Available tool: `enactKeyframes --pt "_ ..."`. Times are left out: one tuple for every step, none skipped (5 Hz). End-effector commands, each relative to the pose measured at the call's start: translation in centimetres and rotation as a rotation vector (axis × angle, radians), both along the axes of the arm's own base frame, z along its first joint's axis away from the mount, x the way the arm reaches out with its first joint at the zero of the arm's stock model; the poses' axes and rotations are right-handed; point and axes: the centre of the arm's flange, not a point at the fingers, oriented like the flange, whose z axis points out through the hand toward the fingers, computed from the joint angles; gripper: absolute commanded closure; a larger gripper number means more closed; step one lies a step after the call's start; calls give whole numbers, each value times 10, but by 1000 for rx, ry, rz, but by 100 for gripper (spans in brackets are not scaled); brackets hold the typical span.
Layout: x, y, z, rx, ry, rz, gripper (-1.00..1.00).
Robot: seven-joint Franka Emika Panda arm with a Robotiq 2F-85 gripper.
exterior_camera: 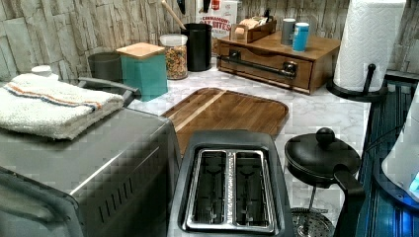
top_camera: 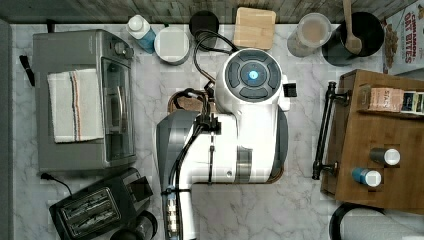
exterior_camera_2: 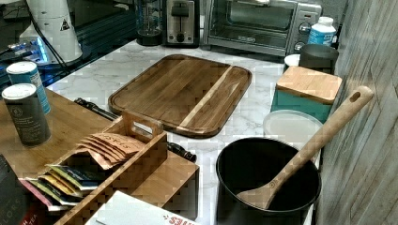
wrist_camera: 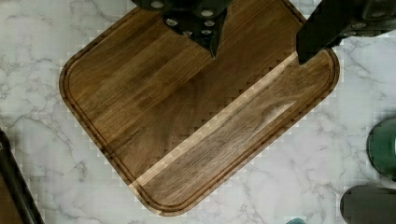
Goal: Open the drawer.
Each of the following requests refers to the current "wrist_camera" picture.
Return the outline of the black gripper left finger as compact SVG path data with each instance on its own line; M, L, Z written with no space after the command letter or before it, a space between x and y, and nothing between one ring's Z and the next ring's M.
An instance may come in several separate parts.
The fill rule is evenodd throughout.
M159 11L163 23L216 58L227 9L233 0L132 0L139 8Z

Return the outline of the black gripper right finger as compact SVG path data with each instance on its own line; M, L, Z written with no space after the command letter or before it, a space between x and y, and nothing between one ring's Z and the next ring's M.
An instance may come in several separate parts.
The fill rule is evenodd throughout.
M322 0L296 35L299 64L351 36L395 30L396 0Z

